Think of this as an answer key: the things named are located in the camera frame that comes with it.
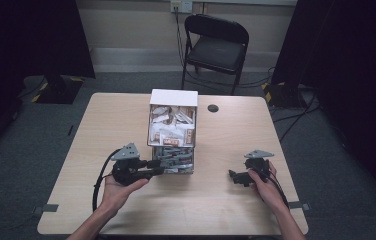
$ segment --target chair backrest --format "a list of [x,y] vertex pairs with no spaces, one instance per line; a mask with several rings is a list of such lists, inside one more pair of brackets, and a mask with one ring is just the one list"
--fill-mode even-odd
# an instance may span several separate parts
[[239,23],[204,14],[188,16],[185,20],[185,31],[187,37],[192,32],[245,45],[248,45],[249,41],[247,30]]

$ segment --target light wood tabletop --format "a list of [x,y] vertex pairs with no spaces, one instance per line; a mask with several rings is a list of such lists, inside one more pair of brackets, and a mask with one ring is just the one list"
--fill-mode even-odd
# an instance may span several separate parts
[[[141,159],[147,146],[150,94],[96,93],[92,96],[44,212],[41,234],[71,234],[92,213],[98,175],[114,150],[134,142]],[[219,111],[209,112],[215,104]],[[134,192],[101,234],[111,235],[278,235],[276,218],[248,187],[234,184],[228,170],[245,172],[244,154],[268,159],[289,202],[298,201],[266,102],[260,97],[198,96],[194,173],[153,177]],[[105,173],[111,172],[110,162]],[[101,201],[103,187],[99,191]],[[301,208],[291,209],[303,233]]]

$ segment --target black chair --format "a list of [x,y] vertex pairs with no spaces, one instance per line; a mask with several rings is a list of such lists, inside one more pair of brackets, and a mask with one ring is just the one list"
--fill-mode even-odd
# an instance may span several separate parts
[[[188,16],[185,20],[187,43],[181,89],[184,89],[187,64],[209,70],[236,75],[231,95],[241,78],[249,42],[247,30],[239,23],[204,14]],[[200,36],[197,43],[191,34]]]

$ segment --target chair seat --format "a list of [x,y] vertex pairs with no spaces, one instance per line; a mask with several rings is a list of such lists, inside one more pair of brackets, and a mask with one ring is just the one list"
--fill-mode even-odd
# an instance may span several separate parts
[[221,39],[200,37],[188,55],[188,63],[235,74],[244,59],[244,46]]

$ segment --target wall socket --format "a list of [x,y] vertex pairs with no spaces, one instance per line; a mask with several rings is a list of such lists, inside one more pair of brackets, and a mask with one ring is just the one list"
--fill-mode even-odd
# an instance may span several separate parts
[[170,12],[192,13],[192,1],[170,1]]

